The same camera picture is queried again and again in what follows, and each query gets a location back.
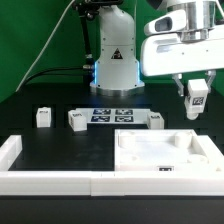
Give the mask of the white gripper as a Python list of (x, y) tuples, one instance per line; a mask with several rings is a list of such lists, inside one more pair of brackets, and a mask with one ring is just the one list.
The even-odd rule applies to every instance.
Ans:
[(148, 37), (141, 48), (141, 72), (145, 76), (173, 74), (178, 94), (184, 96), (182, 75), (206, 72), (208, 92), (216, 77), (213, 69), (224, 68), (224, 31), (211, 31), (208, 39), (184, 43), (176, 33)]

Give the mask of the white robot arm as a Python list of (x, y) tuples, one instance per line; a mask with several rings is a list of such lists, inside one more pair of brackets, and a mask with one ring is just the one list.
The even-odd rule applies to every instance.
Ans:
[(224, 68), (216, 52), (224, 50), (224, 24), (215, 23), (215, 12), (224, 18), (221, 0), (147, 0), (165, 15), (147, 23), (141, 55), (135, 55), (135, 21), (113, 3), (99, 10), (101, 54), (90, 83), (93, 92), (108, 96), (131, 94), (144, 87), (141, 75), (212, 72)]

